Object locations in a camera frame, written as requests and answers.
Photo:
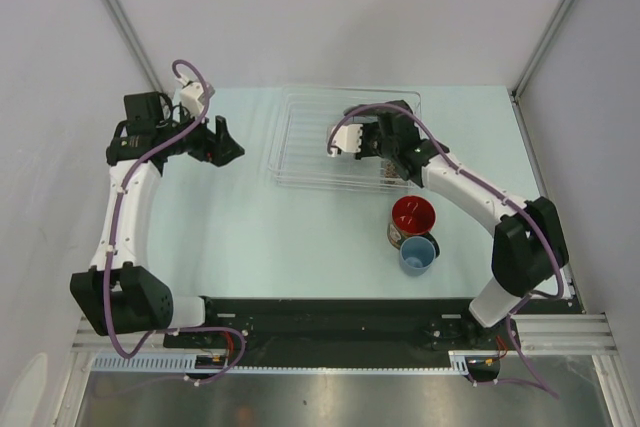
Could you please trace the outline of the red white patterned bowl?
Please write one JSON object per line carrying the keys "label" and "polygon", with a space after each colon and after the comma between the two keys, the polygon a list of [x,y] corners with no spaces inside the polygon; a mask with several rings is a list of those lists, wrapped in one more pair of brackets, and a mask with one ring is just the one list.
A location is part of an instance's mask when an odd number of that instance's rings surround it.
{"label": "red white patterned bowl", "polygon": [[397,172],[395,165],[388,161],[382,161],[382,183],[384,185],[404,185],[406,181]]}

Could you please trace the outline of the white wire dish rack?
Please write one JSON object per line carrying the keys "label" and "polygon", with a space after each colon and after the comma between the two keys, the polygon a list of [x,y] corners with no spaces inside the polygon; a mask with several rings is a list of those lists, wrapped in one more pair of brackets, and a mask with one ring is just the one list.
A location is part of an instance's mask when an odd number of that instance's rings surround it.
{"label": "white wire dish rack", "polygon": [[327,132],[361,104],[404,100],[414,114],[421,113],[421,95],[412,90],[358,89],[324,86],[288,86],[283,89],[268,168],[286,187],[365,192],[405,191],[404,185],[382,183],[379,157],[356,160],[326,152]]}

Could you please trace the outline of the red black mug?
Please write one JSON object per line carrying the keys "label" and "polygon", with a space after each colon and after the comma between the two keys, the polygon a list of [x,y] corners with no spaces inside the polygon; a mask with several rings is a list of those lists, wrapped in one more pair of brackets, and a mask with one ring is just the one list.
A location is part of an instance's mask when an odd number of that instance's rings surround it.
{"label": "red black mug", "polygon": [[426,238],[435,249],[435,256],[440,255],[440,246],[432,234],[436,223],[436,210],[425,198],[407,195],[399,198],[391,208],[387,226],[387,238],[396,249],[411,237]]}

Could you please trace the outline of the light blue cup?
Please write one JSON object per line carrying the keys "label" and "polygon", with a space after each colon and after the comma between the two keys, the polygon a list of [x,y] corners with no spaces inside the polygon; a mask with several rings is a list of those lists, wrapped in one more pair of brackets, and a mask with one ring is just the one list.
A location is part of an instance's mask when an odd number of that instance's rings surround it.
{"label": "light blue cup", "polygon": [[399,266],[409,276],[424,274],[436,258],[434,244],[425,237],[407,238],[399,248]]}

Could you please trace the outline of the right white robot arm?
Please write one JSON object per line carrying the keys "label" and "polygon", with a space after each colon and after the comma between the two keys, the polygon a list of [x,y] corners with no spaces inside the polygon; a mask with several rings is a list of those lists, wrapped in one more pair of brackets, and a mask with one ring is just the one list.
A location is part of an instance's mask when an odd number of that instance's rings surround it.
{"label": "right white robot arm", "polygon": [[497,336],[496,324],[531,297],[559,300],[564,295],[569,253],[554,202],[511,194],[473,172],[405,102],[346,109],[327,136],[326,151],[389,161],[403,180],[444,197],[492,237],[490,280],[470,302],[471,317],[461,323],[469,346],[486,347]]}

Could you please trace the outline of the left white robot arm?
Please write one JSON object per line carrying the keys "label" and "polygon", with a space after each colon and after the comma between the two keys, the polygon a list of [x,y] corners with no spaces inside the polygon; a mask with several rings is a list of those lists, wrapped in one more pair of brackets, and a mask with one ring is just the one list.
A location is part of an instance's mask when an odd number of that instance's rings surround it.
{"label": "left white robot arm", "polygon": [[187,154],[222,167],[243,156],[224,117],[210,128],[203,112],[213,94],[193,82],[174,105],[164,93],[130,94],[126,117],[106,149],[109,199],[99,245],[87,271],[71,277],[70,292],[100,336],[185,328],[197,345],[214,344],[221,323],[199,296],[177,296],[151,271],[147,243],[154,197],[164,166]]}

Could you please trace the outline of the black floral square plate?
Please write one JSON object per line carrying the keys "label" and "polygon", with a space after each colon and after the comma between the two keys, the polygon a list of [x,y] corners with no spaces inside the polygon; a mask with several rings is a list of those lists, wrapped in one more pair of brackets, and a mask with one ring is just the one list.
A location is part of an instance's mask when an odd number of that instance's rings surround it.
{"label": "black floral square plate", "polygon": [[354,122],[365,122],[366,118],[377,118],[385,111],[385,108],[376,105],[358,105],[346,109],[343,115],[346,119],[352,119]]}

